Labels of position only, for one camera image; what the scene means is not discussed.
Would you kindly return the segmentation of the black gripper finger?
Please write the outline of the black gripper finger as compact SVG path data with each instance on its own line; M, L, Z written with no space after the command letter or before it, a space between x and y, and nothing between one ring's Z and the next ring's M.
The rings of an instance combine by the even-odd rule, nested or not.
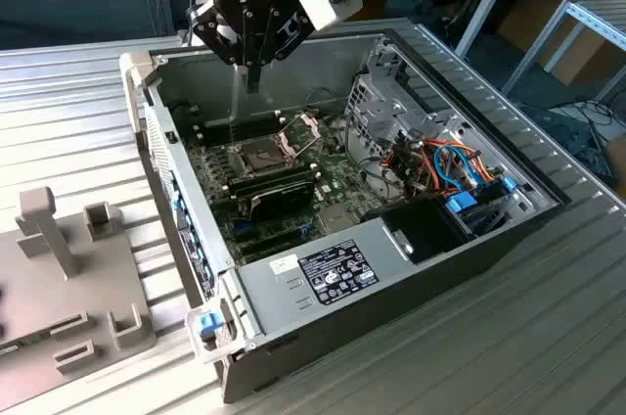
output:
M253 91L253 64L244 57L244 39L218 12L213 0L188 10L192 34L222 62L234 66L247 92Z
M274 60L284 60L312 30L313 25L303 13L270 12L257 61L253 64L254 92L259 91L262 69Z

